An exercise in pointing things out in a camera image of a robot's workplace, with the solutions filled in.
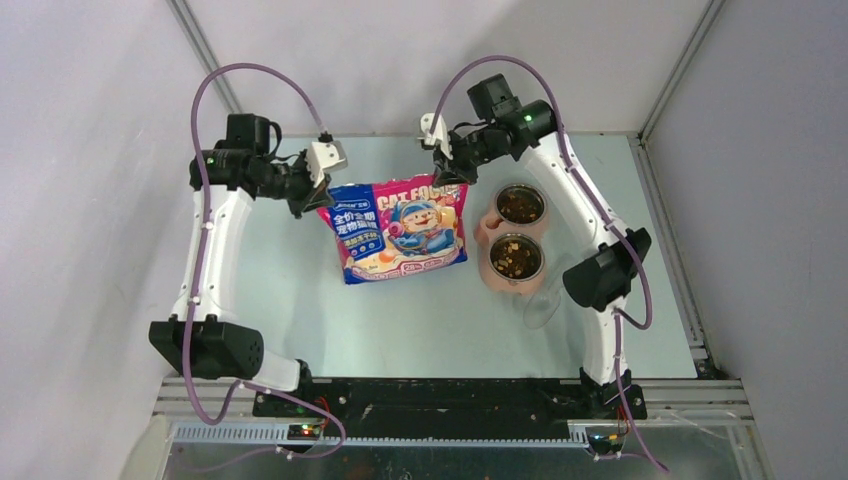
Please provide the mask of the pink double bowl stand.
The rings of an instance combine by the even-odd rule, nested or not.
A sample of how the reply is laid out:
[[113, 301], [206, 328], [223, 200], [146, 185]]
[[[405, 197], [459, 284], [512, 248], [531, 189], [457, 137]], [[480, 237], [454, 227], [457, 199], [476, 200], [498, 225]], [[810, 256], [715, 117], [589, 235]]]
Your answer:
[[501, 187], [474, 230], [481, 280], [497, 293], [529, 297], [541, 289], [547, 259], [542, 240], [550, 211], [542, 191], [530, 184]]

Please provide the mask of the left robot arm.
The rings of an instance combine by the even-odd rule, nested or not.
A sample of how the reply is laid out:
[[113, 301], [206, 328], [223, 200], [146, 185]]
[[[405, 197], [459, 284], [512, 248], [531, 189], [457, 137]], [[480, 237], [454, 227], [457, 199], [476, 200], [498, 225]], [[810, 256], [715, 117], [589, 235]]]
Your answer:
[[280, 157], [281, 134], [265, 117], [231, 114], [225, 137], [191, 160], [194, 232], [185, 276], [169, 318], [152, 322], [148, 336], [179, 374], [279, 390], [278, 404], [299, 417], [314, 408], [316, 390], [301, 380], [304, 362], [271, 352], [262, 333], [239, 320], [238, 256], [257, 199], [284, 200], [295, 218], [330, 206], [329, 173], [347, 159], [327, 131], [304, 150]]

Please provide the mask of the far steel bowl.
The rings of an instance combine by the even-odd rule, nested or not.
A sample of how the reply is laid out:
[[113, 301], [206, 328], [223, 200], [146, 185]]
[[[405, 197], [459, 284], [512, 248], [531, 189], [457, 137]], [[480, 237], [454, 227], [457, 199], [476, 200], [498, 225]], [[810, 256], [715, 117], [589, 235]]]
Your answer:
[[547, 213], [542, 193], [531, 185], [520, 183], [501, 188], [494, 198], [494, 207], [501, 219], [519, 226], [538, 224]]

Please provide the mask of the brown kibble in bowls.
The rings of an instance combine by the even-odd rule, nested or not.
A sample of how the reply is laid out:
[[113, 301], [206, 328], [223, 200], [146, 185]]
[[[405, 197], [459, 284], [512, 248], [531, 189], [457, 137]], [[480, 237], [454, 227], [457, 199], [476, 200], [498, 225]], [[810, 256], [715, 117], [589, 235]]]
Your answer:
[[511, 281], [538, 276], [544, 266], [541, 238], [547, 229], [547, 204], [534, 187], [512, 184], [495, 197], [489, 261], [494, 271]]

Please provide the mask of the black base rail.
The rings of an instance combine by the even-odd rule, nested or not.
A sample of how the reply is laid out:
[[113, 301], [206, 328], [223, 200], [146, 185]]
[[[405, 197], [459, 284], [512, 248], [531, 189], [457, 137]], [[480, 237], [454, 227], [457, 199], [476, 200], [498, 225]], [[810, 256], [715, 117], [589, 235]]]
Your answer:
[[258, 418], [309, 418], [307, 404], [325, 407], [340, 420], [331, 435], [349, 440], [565, 440], [569, 421], [613, 421], [629, 410], [647, 417], [640, 386], [628, 378], [599, 386], [579, 379], [391, 379], [316, 378], [287, 401], [255, 397]]

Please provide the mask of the pet food bag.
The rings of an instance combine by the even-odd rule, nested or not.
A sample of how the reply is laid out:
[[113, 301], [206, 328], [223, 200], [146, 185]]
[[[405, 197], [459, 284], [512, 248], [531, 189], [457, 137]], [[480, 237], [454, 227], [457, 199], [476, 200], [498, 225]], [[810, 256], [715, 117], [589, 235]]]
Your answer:
[[344, 283], [399, 279], [468, 259], [463, 210], [468, 187], [435, 187], [431, 175], [330, 189], [318, 210], [330, 227]]

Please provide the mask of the aluminium frame front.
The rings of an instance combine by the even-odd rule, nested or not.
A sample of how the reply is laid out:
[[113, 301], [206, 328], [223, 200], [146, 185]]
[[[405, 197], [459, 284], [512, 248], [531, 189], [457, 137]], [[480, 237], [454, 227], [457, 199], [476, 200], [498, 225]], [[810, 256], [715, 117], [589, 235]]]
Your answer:
[[179, 441], [290, 447], [582, 447], [652, 427], [720, 434], [753, 424], [737, 380], [316, 378], [290, 400], [225, 381], [197, 387], [210, 426], [194, 414], [182, 382], [162, 383], [154, 410]]

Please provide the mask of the near steel bowl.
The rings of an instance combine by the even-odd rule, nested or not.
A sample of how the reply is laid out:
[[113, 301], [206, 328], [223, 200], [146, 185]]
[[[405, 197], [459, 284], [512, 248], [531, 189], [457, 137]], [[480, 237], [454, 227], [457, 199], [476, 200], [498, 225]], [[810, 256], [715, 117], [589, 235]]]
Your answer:
[[486, 259], [499, 278], [514, 282], [535, 279], [545, 267], [540, 244], [520, 233], [507, 233], [495, 238], [489, 246]]

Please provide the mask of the steel bowl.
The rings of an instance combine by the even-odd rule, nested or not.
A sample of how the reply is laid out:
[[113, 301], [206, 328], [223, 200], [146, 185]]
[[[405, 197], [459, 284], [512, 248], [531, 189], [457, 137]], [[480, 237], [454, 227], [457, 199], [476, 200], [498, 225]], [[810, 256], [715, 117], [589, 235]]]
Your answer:
[[499, 278], [514, 282], [535, 279], [545, 267], [540, 244], [520, 233], [507, 233], [495, 238], [489, 246], [486, 259]]
[[494, 207], [501, 219], [519, 226], [538, 224], [547, 213], [542, 193], [531, 185], [520, 183], [501, 188], [494, 198]]

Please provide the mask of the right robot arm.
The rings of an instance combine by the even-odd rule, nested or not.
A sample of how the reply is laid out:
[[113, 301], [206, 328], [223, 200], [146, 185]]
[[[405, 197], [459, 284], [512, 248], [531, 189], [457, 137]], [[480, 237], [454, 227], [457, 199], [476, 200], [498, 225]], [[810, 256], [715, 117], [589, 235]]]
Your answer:
[[[583, 332], [580, 372], [592, 383], [581, 392], [585, 411], [606, 418], [622, 403], [615, 385], [627, 371], [623, 324], [640, 330], [653, 321], [653, 299], [644, 260], [652, 243], [646, 229], [631, 229], [616, 214], [580, 162], [564, 131], [552, 95], [523, 104], [502, 75], [468, 91], [478, 117], [475, 130], [460, 135], [439, 112], [421, 116], [420, 142], [433, 153], [437, 186], [475, 185], [478, 170], [509, 158], [533, 177], [543, 217], [527, 226], [489, 209], [474, 230], [480, 275], [496, 292], [527, 297], [525, 324], [538, 328], [552, 318], [563, 297], [578, 306]], [[552, 215], [567, 225], [564, 246], [543, 247], [543, 279], [508, 280], [490, 260], [496, 242], [515, 237], [541, 242]]]

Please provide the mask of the clear plastic scoop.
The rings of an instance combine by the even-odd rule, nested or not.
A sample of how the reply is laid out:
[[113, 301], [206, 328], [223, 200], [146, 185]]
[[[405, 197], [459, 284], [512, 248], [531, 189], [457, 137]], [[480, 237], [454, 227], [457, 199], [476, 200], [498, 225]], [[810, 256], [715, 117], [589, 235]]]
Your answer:
[[554, 316], [564, 296], [563, 274], [575, 263], [573, 255], [563, 253], [546, 266], [544, 280], [524, 306], [523, 322], [528, 329], [540, 329]]

